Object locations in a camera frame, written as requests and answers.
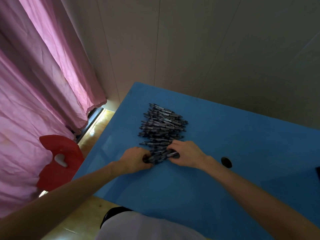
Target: person's left hand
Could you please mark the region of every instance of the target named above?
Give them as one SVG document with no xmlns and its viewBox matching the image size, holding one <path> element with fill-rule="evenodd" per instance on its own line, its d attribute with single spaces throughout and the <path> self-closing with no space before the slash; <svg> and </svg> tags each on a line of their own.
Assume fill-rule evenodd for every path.
<svg viewBox="0 0 320 240">
<path fill-rule="evenodd" d="M 135 173 L 153 166 L 151 163 L 144 163 L 142 161 L 142 158 L 149 156 L 151 156 L 150 151 L 135 146 L 127 149 L 118 162 L 123 167 L 125 174 Z"/>
</svg>

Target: hand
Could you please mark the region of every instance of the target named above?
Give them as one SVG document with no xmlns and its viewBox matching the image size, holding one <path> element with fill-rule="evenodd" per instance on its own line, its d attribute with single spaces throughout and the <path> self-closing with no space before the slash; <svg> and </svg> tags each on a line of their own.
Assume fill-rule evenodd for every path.
<svg viewBox="0 0 320 240">
<path fill-rule="evenodd" d="M 174 149 L 180 154 L 179 158 L 169 158 L 172 163 L 179 166 L 203 169 L 206 162 L 213 159 L 204 154 L 193 141 L 174 140 L 167 149 Z"/>
<path fill-rule="evenodd" d="M 151 163 L 144 163 L 142 158 L 151 156 L 150 151 L 141 147 L 127 149 L 118 163 L 123 167 L 123 173 L 135 173 L 140 170 L 149 169 L 153 166 Z"/>
</svg>

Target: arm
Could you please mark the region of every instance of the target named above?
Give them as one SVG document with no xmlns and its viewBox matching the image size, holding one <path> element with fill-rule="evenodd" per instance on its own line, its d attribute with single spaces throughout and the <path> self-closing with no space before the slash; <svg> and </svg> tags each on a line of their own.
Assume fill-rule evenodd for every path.
<svg viewBox="0 0 320 240">
<path fill-rule="evenodd" d="M 168 149 L 180 154 L 171 162 L 208 173 L 275 239 L 319 239 L 319 228 L 307 218 L 205 155 L 192 141 L 174 140 Z"/>
<path fill-rule="evenodd" d="M 87 198 L 109 181 L 127 173 L 148 169 L 142 161 L 148 150 L 134 147 L 125 151 L 119 161 L 71 181 L 30 202 L 0 221 L 0 239 L 41 239 Z"/>
</svg>

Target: white wall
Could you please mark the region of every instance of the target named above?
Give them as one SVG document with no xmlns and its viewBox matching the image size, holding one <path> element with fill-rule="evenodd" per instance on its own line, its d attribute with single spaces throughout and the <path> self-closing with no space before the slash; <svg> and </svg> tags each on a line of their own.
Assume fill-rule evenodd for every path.
<svg viewBox="0 0 320 240">
<path fill-rule="evenodd" d="M 135 81 L 320 129 L 319 0 L 62 0 L 116 110 Z"/>
</svg>

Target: forearm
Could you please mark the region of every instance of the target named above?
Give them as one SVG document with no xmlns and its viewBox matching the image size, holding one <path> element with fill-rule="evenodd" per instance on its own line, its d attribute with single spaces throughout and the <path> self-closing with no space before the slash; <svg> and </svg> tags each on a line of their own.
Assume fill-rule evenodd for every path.
<svg viewBox="0 0 320 240">
<path fill-rule="evenodd" d="M 0 221 L 0 239 L 41 239 L 88 197 L 123 174 L 118 162 L 71 181 Z"/>
<path fill-rule="evenodd" d="M 207 158 L 210 174 L 275 239 L 318 239 L 320 230 L 301 214 L 250 181 Z"/>
</svg>

